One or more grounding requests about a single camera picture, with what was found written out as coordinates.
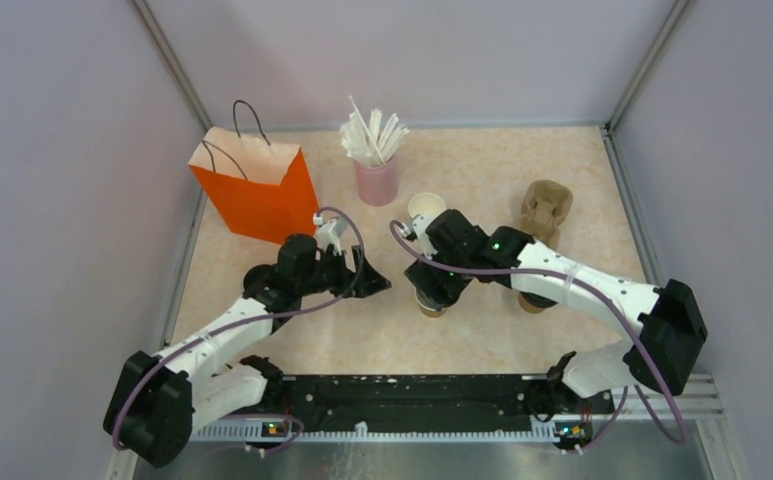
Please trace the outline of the brown paper coffee cup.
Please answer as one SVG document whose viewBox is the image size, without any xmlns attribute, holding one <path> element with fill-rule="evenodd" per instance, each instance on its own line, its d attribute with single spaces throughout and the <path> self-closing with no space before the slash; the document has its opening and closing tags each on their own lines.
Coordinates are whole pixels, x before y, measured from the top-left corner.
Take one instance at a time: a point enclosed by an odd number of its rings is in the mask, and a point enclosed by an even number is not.
<svg viewBox="0 0 773 480">
<path fill-rule="evenodd" d="M 539 305 L 531 303 L 529 299 L 523 295 L 519 295 L 517 299 L 520 308 L 530 314 L 540 314 L 548 308 L 548 306 L 543 303 L 540 303 Z"/>
</svg>

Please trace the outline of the orange paper bag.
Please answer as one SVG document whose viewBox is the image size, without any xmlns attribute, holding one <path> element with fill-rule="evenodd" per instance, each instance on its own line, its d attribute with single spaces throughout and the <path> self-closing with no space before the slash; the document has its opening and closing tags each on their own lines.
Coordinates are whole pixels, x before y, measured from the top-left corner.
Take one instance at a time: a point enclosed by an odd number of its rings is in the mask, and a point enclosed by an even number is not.
<svg viewBox="0 0 773 480">
<path fill-rule="evenodd" d="M 319 201 L 302 147 L 270 139 L 245 100 L 233 102 L 232 121 L 208 130 L 188 161 L 229 231 L 275 244 L 313 234 Z"/>
</svg>

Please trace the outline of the black plastic cup lid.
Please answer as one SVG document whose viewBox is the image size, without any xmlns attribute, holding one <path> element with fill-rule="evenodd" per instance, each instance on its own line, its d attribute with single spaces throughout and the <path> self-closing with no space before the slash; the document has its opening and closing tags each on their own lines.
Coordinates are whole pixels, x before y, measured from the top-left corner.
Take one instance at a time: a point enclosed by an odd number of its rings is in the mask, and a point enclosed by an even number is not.
<svg viewBox="0 0 773 480">
<path fill-rule="evenodd" d="M 540 303 L 543 303 L 543 304 L 547 305 L 548 308 L 551 308 L 551 307 L 554 307 L 554 306 L 557 305 L 556 301 L 548 299 L 548 298 L 540 296 L 540 295 L 537 295 L 537 294 L 534 294 L 534 293 L 525 292 L 525 293 L 521 293 L 521 295 L 525 296 L 526 298 L 529 299 L 529 301 L 531 303 L 534 303 L 536 305 L 539 305 Z"/>
</svg>

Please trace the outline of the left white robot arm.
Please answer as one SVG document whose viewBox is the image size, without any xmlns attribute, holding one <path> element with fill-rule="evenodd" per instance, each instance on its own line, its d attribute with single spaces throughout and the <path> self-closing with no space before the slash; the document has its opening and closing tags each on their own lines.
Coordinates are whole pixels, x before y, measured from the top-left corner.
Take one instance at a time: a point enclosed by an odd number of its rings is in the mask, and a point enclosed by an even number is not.
<svg viewBox="0 0 773 480">
<path fill-rule="evenodd" d="M 171 463 L 193 431 L 243 407 L 270 413 L 281 404 L 279 370 L 259 360 L 223 371 L 236 354 L 305 314 L 302 300 L 366 298 L 390 289 L 364 250 L 320 247 L 314 237 L 289 236 L 273 264 L 251 268 L 243 293 L 219 317 L 157 353 L 138 351 L 124 363 L 103 419 L 117 448 L 154 467 Z"/>
</svg>

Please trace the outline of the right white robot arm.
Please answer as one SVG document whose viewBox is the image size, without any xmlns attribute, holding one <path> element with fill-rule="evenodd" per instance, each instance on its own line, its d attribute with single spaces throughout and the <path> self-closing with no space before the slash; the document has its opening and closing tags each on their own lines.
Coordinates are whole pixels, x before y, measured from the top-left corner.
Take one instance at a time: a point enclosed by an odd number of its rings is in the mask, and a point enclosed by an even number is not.
<svg viewBox="0 0 773 480">
<path fill-rule="evenodd" d="M 421 247 L 404 275 L 426 310 L 449 309 L 478 281 L 568 307 L 618 331 L 618 342 L 567 354 L 550 371 L 548 397 L 562 412 L 626 386 L 680 395 L 707 340 L 694 293 L 681 281 L 657 286 L 611 275 L 512 227 L 487 234 L 456 209 L 418 215 L 410 224 L 393 220 L 390 232 L 402 248 L 412 241 Z"/>
</svg>

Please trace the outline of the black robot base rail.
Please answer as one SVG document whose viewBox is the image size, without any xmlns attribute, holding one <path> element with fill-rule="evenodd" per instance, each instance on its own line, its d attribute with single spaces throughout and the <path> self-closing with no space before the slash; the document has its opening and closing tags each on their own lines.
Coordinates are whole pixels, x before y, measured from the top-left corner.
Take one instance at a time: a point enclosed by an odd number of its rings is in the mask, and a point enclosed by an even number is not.
<svg viewBox="0 0 773 480">
<path fill-rule="evenodd" d="M 526 432 L 553 420 L 610 414 L 604 391 L 587 399 L 544 375 L 298 375 L 272 380 L 263 399 L 242 414 L 290 415 L 307 433 Z"/>
</svg>

